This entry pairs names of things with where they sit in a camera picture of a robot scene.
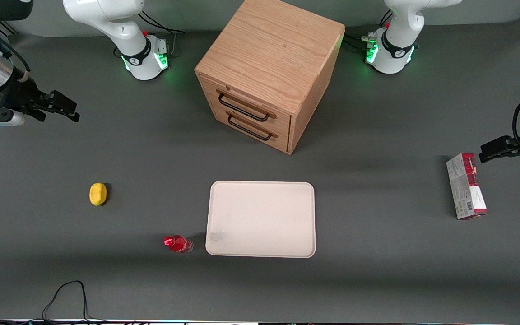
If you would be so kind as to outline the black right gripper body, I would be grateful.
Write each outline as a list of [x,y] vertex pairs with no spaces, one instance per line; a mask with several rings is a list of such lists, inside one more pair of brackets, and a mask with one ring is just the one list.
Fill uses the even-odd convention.
[[0,87],[0,120],[29,116],[28,107],[36,107],[42,94],[32,79],[20,83],[11,77]]

